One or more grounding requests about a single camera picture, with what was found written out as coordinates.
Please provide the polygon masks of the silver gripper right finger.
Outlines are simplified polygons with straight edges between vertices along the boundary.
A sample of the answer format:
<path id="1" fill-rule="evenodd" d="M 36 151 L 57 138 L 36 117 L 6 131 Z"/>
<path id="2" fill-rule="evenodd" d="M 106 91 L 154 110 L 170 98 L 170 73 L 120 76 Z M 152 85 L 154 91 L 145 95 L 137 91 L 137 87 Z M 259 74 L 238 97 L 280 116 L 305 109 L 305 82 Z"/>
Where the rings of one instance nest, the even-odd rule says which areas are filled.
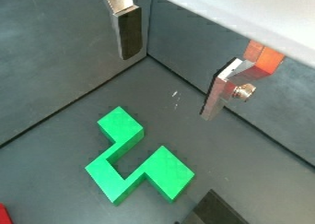
<path id="1" fill-rule="evenodd" d="M 246 101 L 256 90 L 251 82 L 271 76 L 283 60 L 283 53 L 256 41 L 249 41 L 244 59 L 232 58 L 212 77 L 200 110 L 201 118 L 210 120 L 230 99 Z"/>

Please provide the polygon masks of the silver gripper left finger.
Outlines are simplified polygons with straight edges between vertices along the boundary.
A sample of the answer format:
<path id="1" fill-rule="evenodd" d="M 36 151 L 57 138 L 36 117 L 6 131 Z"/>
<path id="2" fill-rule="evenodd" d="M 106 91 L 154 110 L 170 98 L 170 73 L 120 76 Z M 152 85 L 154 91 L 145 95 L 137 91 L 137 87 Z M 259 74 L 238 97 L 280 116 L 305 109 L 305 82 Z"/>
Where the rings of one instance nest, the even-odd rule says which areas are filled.
<path id="1" fill-rule="evenodd" d="M 117 51 L 122 60 L 128 60 L 141 50 L 141 8 L 133 0 L 104 0 L 112 14 L 112 25 L 117 35 Z"/>

